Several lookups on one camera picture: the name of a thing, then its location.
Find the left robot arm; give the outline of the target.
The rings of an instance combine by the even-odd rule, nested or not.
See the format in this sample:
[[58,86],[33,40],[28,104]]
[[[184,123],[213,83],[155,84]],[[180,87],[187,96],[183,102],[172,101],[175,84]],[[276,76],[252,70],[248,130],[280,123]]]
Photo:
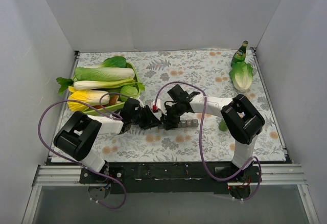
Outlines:
[[91,177],[97,183],[103,183],[108,179],[109,171],[104,167],[106,161],[92,149],[97,136],[123,134],[132,125],[143,130],[161,125],[149,106],[141,107],[140,102],[132,98],[127,99],[119,115],[121,120],[76,111],[55,136],[54,146],[91,169]]

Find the green pill bottle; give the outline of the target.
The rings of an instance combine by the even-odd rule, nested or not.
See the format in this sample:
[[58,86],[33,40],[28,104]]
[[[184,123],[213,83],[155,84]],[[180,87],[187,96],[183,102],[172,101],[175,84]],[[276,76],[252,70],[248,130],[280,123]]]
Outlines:
[[220,131],[228,131],[228,127],[223,119],[219,123],[219,130]]

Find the grey weekly pill organizer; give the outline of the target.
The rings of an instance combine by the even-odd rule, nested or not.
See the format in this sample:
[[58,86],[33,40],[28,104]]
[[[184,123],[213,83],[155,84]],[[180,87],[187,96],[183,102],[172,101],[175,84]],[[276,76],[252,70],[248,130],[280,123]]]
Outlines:
[[[199,126],[199,120],[188,119],[188,120],[180,120],[178,128],[197,128],[198,126]],[[163,122],[157,128],[165,130]]]

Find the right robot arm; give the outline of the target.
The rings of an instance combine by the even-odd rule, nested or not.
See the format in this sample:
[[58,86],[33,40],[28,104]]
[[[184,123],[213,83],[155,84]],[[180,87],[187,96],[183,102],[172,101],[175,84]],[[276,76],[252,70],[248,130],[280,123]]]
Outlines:
[[234,98],[218,98],[207,96],[196,88],[187,93],[175,82],[168,91],[172,105],[159,101],[156,97],[153,105],[161,112],[161,121],[165,129],[177,128],[180,117],[185,113],[202,113],[224,120],[231,136],[235,140],[235,150],[231,163],[232,178],[242,182],[250,175],[249,166],[253,161],[253,151],[257,136],[262,132],[265,120],[249,99],[241,94]]

